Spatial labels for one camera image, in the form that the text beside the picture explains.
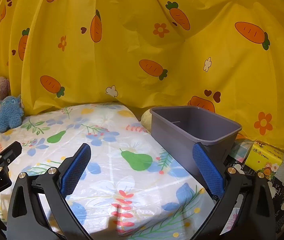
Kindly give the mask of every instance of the brown heart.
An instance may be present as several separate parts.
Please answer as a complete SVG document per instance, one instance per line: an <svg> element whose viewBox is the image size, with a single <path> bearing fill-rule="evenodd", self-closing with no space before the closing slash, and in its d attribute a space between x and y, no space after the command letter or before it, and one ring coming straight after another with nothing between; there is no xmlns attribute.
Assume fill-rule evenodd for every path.
<svg viewBox="0 0 284 240"><path fill-rule="evenodd" d="M212 94L211 90L204 90L204 95L206 95L207 97L209 97Z"/></svg>
<svg viewBox="0 0 284 240"><path fill-rule="evenodd" d="M214 95L213 95L214 101L219 103L221 101L220 96L221 96L221 92L219 92L219 91L215 92Z"/></svg>
<svg viewBox="0 0 284 240"><path fill-rule="evenodd" d="M86 30L87 30L87 29L86 29L85 27L82 27L82 28L81 28L81 33L84 34L84 33L86 32Z"/></svg>

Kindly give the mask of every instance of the metal screw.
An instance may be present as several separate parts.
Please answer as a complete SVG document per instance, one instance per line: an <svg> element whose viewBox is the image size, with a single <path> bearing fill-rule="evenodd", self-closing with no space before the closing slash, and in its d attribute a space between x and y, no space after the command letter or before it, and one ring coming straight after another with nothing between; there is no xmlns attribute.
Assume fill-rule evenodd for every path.
<svg viewBox="0 0 284 240"><path fill-rule="evenodd" d="M56 171L57 171L56 168L49 168L48 173L49 173L49 174L54 174Z"/></svg>
<svg viewBox="0 0 284 240"><path fill-rule="evenodd" d="M21 173L19 174L19 178L20 178L20 179L23 179L23 178L25 177L25 175L26 175L25 172L21 172Z"/></svg>
<svg viewBox="0 0 284 240"><path fill-rule="evenodd" d="M263 178L264 178L264 173L258 172L258 173L257 173L257 176L259 176L261 179L263 179Z"/></svg>
<svg viewBox="0 0 284 240"><path fill-rule="evenodd" d="M229 168L227 169L227 171L228 171L228 173L230 173L230 174L235 174L235 173L236 173L236 169L233 168L233 167L229 167Z"/></svg>

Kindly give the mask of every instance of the blue stuffed animal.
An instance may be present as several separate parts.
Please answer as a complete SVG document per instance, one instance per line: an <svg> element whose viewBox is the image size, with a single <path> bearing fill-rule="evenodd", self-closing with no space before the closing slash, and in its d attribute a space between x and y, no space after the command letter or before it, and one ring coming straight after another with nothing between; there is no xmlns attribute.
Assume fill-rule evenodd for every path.
<svg viewBox="0 0 284 240"><path fill-rule="evenodd" d="M24 112L21 105L21 95L6 97L0 105L0 132L17 128L22 124Z"/></svg>

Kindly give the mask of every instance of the yellow backdrop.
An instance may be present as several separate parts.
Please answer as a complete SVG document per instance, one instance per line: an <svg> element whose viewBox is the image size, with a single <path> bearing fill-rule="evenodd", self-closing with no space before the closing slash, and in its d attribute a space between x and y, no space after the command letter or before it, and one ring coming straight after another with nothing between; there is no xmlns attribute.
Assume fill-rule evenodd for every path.
<svg viewBox="0 0 284 240"><path fill-rule="evenodd" d="M284 149L284 0L0 0L0 76L27 115L199 105Z"/></svg>

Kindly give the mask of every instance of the gray plastic bin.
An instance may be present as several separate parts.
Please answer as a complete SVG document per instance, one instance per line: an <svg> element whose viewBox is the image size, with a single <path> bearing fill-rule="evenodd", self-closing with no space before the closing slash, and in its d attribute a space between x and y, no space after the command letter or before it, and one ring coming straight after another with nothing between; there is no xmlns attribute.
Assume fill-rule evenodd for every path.
<svg viewBox="0 0 284 240"><path fill-rule="evenodd" d="M193 160L193 145L201 142L223 163L242 126L197 106L153 107L150 112L154 139L207 188Z"/></svg>

